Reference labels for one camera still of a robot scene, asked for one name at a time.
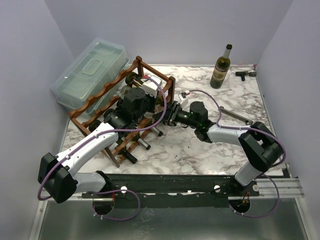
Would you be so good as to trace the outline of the dark wine bottle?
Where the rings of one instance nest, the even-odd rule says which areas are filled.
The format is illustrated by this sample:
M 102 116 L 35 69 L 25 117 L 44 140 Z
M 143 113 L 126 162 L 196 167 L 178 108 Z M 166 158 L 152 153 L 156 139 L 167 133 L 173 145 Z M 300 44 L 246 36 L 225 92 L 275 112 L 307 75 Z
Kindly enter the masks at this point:
M 117 112 L 114 109 L 108 109 L 104 114 L 104 122 L 107 122 L 110 125 L 112 125 L 115 129 L 136 129 L 141 121 L 145 118 L 144 116 L 141 116 L 137 120 L 133 121 L 132 123 L 129 124 L 128 120 L 130 119 L 129 117 L 124 116 L 122 113 Z M 126 139 L 126 137 L 131 134 L 132 131 L 129 132 L 118 132 L 118 140 L 122 139 L 123 141 Z M 136 132 L 136 135 L 132 138 L 131 141 L 136 141 L 138 142 L 139 145 L 144 147 L 146 150 L 149 150 L 151 148 L 151 145 L 147 143 L 145 140 L 141 139 L 140 133 Z M 111 144 L 109 146 L 109 149 L 113 151 L 115 149 L 116 142 Z
M 150 129 L 154 134 L 156 134 L 158 137 L 164 136 L 164 132 L 160 130 L 158 127 L 154 126 Z

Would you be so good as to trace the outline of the dark bottle white label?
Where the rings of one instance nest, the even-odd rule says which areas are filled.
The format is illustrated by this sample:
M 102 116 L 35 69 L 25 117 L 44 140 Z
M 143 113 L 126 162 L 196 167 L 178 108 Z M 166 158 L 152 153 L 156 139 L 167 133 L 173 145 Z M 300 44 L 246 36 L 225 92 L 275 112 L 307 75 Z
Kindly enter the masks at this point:
M 142 77 L 140 75 L 135 72 L 131 72 L 126 76 L 125 83 L 129 87 L 136 86 L 139 88 L 143 85 L 144 81 L 142 80 Z

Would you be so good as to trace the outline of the clear square whisky bottle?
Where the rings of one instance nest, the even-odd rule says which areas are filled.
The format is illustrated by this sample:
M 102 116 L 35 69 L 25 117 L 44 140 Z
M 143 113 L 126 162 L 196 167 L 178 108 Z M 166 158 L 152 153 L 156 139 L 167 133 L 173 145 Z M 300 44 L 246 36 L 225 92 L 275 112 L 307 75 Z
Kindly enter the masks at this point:
M 147 118 L 156 114 L 157 105 L 164 106 L 164 97 L 157 90 L 155 96 L 148 93 L 141 87 L 124 86 L 120 93 L 117 110 L 130 117 L 132 120 L 138 120 L 147 113 Z

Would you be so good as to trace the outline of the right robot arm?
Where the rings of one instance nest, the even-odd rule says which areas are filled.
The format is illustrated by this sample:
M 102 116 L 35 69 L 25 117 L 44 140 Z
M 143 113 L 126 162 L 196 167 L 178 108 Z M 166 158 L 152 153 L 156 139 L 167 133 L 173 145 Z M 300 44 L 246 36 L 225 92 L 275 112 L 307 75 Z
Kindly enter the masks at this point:
M 206 143 L 227 143 L 241 146 L 248 162 L 234 175 L 230 191 L 241 196 L 248 190 L 248 184 L 268 171 L 284 153 L 274 135 L 261 122 L 237 129 L 219 127 L 209 120 L 208 110 L 201 101 L 192 102 L 189 111 L 174 101 L 166 108 L 162 123 L 168 126 L 184 124 L 194 129 L 197 138 Z

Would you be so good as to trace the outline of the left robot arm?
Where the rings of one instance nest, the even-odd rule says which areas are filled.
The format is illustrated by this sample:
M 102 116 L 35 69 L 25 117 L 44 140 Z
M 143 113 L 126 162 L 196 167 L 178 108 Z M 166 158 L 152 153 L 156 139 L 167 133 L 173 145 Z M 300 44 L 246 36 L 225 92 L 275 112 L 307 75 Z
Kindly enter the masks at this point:
M 75 193 L 95 192 L 101 198 L 110 194 L 111 185 L 101 174 L 95 172 L 85 175 L 78 171 L 98 152 L 118 141 L 121 133 L 141 131 L 139 128 L 130 129 L 130 126 L 135 125 L 134 120 L 122 114 L 116 115 L 113 120 L 117 123 L 127 120 L 128 123 L 117 129 L 115 124 L 103 122 L 68 150 L 56 156 L 47 153 L 41 158 L 38 173 L 40 183 L 38 200 L 48 200 L 48 197 L 41 196 L 42 190 L 46 190 L 49 197 L 58 204 L 65 202 Z

